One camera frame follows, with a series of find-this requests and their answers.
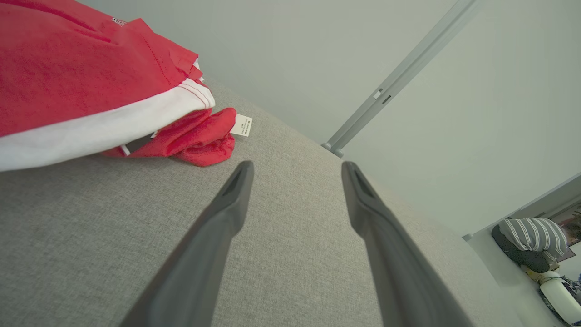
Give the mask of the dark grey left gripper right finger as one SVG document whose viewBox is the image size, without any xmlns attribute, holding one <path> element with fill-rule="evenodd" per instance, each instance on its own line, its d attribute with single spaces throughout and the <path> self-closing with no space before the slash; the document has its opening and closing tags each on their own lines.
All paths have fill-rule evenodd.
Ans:
<svg viewBox="0 0 581 327">
<path fill-rule="evenodd" d="M 435 269 L 359 167 L 342 163 L 351 227 L 364 240 L 385 327 L 471 327 Z"/>
</svg>

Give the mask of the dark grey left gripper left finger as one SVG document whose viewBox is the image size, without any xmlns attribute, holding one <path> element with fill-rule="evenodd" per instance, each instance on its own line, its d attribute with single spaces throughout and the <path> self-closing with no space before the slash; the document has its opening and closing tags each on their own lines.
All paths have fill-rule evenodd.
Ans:
<svg viewBox="0 0 581 327">
<path fill-rule="evenodd" d="M 241 162 L 120 323 L 209 327 L 233 238 L 247 215 L 255 168 Z"/>
</svg>

